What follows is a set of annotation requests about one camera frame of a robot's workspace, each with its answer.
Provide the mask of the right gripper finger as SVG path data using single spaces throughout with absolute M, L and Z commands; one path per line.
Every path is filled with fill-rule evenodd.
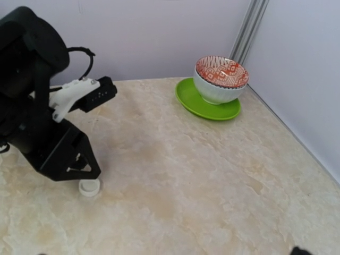
M 298 246 L 296 246 L 291 251 L 291 255 L 312 255 L 312 254 L 309 251 L 300 249 Z

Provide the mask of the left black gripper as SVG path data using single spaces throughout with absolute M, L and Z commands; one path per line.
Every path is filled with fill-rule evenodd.
M 67 120 L 53 122 L 43 144 L 24 158 L 36 172 L 53 181 L 95 180 L 101 169 L 85 133 Z

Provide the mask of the white bottle cap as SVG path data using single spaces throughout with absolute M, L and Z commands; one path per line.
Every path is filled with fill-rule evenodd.
M 100 191 L 100 180 L 80 180 L 79 181 L 79 192 L 85 197 L 94 197 Z

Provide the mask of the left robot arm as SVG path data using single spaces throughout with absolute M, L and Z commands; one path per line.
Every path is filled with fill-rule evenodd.
M 89 139 L 64 118 L 78 98 L 49 104 L 50 80 L 69 62 L 59 34 L 28 7 L 1 19 L 1 152 L 16 147 L 53 181 L 95 180 L 101 170 Z

